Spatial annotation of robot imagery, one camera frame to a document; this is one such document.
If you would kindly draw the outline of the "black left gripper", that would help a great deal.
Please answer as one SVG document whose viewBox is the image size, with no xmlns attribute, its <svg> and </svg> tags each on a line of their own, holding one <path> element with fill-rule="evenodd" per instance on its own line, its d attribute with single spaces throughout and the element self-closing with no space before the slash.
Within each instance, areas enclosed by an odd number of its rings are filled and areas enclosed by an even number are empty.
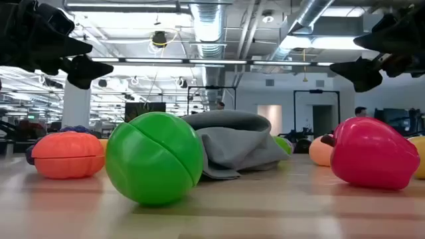
<svg viewBox="0 0 425 239">
<path fill-rule="evenodd" d="M 113 72 L 114 67 L 85 55 L 93 46 L 69 37 L 74 28 L 61 9 L 48 3 L 0 0 L 0 66 L 48 75 L 57 75 L 61 67 L 69 83 L 90 89 L 93 80 Z"/>
</svg>

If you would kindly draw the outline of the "potted succulent plant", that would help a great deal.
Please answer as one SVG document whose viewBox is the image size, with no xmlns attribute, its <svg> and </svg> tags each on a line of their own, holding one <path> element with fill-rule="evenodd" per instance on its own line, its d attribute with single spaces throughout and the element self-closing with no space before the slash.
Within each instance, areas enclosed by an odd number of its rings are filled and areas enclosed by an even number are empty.
<svg viewBox="0 0 425 239">
<path fill-rule="evenodd" d="M 150 103 L 128 102 L 125 104 L 123 120 L 125 122 L 130 122 L 132 119 L 140 116 L 141 114 L 145 114 L 152 111 L 153 110 Z"/>
</svg>

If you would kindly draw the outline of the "dark background monitor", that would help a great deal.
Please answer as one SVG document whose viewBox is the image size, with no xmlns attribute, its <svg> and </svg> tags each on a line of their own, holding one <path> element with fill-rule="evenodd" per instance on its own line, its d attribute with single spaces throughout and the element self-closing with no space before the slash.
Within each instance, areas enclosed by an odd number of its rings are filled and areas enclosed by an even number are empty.
<svg viewBox="0 0 425 239">
<path fill-rule="evenodd" d="M 425 113 L 420 109 L 375 108 L 374 117 L 394 128 L 404 137 L 425 136 Z"/>
</svg>

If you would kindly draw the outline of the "peach toy fruit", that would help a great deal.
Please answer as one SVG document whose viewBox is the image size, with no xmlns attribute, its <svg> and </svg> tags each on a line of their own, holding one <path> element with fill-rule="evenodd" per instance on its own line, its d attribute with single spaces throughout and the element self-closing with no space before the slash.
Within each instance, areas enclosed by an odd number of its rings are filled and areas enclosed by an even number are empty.
<svg viewBox="0 0 425 239">
<path fill-rule="evenodd" d="M 309 158 L 319 166 L 331 166 L 332 146 L 321 141 L 322 136 L 315 138 L 309 146 Z"/>
</svg>

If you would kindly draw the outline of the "grey cloth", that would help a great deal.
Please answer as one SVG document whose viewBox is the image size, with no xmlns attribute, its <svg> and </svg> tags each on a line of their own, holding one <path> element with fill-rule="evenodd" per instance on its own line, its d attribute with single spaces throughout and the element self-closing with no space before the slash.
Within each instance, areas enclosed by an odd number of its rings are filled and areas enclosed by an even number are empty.
<svg viewBox="0 0 425 239">
<path fill-rule="evenodd" d="M 267 171 L 286 161 L 286 153 L 271 136 L 271 123 L 258 114 L 213 110 L 184 116 L 203 146 L 203 175 L 233 180 L 242 171 Z"/>
</svg>

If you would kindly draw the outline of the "yellow toy lemon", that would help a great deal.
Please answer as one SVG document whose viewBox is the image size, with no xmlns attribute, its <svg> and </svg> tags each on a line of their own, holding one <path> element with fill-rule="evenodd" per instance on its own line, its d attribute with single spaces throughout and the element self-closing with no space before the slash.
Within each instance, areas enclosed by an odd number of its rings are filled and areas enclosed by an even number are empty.
<svg viewBox="0 0 425 239">
<path fill-rule="evenodd" d="M 414 176 L 417 179 L 425 180 L 425 136 L 416 136 L 408 139 L 417 149 L 420 164 Z"/>
</svg>

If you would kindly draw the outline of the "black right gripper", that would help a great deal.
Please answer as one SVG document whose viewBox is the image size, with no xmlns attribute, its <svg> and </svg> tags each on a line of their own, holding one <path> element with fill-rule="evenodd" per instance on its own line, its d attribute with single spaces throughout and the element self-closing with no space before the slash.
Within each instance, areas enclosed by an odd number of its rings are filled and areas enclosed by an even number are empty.
<svg viewBox="0 0 425 239">
<path fill-rule="evenodd" d="M 379 86 L 382 69 L 389 77 L 408 73 L 413 78 L 425 75 L 425 2 L 398 10 L 397 18 L 385 14 L 371 32 L 353 39 L 357 46 L 388 53 L 374 59 L 359 57 L 356 61 L 333 63 L 330 70 L 353 83 L 356 92 L 367 92 Z"/>
</svg>

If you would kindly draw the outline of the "red toy strawberry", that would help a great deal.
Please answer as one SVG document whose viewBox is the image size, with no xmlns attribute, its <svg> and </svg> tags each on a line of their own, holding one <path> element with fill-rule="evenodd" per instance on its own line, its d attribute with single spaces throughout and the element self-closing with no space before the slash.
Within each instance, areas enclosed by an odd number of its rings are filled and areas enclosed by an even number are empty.
<svg viewBox="0 0 425 239">
<path fill-rule="evenodd" d="M 358 187 L 402 190 L 420 164 L 414 144 L 371 117 L 346 119 L 321 141 L 333 148 L 330 167 L 335 176 Z"/>
</svg>

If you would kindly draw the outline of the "white building column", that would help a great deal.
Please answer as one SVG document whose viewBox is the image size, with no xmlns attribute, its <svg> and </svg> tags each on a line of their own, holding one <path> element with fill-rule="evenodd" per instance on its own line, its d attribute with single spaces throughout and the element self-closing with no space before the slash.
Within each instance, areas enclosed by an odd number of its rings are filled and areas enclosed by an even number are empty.
<svg viewBox="0 0 425 239">
<path fill-rule="evenodd" d="M 66 80 L 62 110 L 62 127 L 89 128 L 91 89 L 81 90 Z"/>
</svg>

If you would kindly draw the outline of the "black rectangular stand frame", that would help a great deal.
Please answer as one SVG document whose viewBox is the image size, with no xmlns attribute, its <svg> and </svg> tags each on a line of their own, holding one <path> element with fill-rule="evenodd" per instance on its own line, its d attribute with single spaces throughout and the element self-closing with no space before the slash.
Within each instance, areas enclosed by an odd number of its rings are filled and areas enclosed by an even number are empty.
<svg viewBox="0 0 425 239">
<path fill-rule="evenodd" d="M 338 117 L 338 123 L 341 123 L 341 93 L 340 91 L 336 90 L 320 90 L 320 89 L 312 89 L 312 90 L 294 90 L 293 91 L 293 117 L 294 117 L 294 126 L 293 129 L 297 130 L 297 114 L 296 114 L 296 94 L 298 92 L 307 92 L 309 94 L 323 94 L 323 93 L 333 93 L 337 95 L 337 117 Z"/>
</svg>

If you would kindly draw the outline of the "wide silver ventilation duct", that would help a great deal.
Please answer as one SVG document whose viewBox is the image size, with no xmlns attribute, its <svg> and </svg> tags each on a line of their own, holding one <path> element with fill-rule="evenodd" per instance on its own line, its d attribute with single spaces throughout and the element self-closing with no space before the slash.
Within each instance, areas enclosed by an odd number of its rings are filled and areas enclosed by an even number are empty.
<svg viewBox="0 0 425 239">
<path fill-rule="evenodd" d="M 190 4 L 193 15 L 193 26 L 198 55 L 203 60 L 218 60 L 224 58 L 225 6 L 212 3 Z M 223 86 L 224 68 L 205 66 L 202 69 L 203 84 L 205 86 Z"/>
</svg>

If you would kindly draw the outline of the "orange toy pumpkin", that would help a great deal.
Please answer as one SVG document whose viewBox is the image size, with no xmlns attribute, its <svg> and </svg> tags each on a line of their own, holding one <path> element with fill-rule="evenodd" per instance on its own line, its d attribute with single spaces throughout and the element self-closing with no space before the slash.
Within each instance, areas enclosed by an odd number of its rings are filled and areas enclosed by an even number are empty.
<svg viewBox="0 0 425 239">
<path fill-rule="evenodd" d="M 105 164 L 104 147 L 89 133 L 65 131 L 43 137 L 31 152 L 36 170 L 49 179 L 91 177 Z"/>
</svg>

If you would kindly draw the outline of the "long ceiling light bar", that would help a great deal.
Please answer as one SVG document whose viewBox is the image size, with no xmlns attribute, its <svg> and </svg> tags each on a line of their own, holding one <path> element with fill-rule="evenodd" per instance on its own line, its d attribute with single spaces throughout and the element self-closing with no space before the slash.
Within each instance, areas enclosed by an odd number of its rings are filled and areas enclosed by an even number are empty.
<svg viewBox="0 0 425 239">
<path fill-rule="evenodd" d="M 144 63 L 144 64 L 204 64 L 204 65 L 256 65 L 256 66 L 331 66 L 332 62 L 306 61 L 269 61 L 269 60 L 224 60 L 224 59 L 189 59 L 189 58 L 92 58 L 94 62 L 104 63 Z"/>
</svg>

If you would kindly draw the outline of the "oval green toy vegetable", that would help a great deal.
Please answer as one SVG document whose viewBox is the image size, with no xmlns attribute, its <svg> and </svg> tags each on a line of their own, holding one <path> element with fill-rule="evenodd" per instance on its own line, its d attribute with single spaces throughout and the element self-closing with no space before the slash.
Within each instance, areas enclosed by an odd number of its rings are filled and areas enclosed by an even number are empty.
<svg viewBox="0 0 425 239">
<path fill-rule="evenodd" d="M 275 142 L 288 154 L 291 155 L 289 140 L 284 137 L 273 136 Z"/>
</svg>

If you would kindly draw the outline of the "purple toy grapes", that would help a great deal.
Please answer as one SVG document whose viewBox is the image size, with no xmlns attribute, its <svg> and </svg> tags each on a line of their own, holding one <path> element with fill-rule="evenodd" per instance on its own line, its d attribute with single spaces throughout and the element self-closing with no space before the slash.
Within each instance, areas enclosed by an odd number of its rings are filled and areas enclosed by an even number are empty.
<svg viewBox="0 0 425 239">
<path fill-rule="evenodd" d="M 89 134 L 91 134 L 91 131 L 88 129 L 88 128 L 86 128 L 86 127 L 84 127 L 84 126 L 82 126 L 82 125 L 77 125 L 77 126 L 66 126 L 66 127 L 64 127 L 64 128 L 62 128 L 62 129 L 60 129 L 60 130 L 58 130 L 58 131 L 56 131 L 57 133 L 62 133 L 62 132 L 67 132 L 67 131 L 74 131 L 74 132 L 77 132 L 77 133 L 89 133 Z M 27 160 L 27 163 L 29 164 L 29 165 L 34 165 L 35 164 L 35 160 L 34 160 L 34 158 L 32 157 L 32 151 L 33 151 L 33 148 L 35 147 L 35 145 L 41 140 L 43 138 L 43 136 L 42 137 L 39 137 L 29 148 L 27 148 L 27 150 L 26 150 L 26 152 L 25 152 L 25 157 L 26 157 L 26 160 Z"/>
</svg>

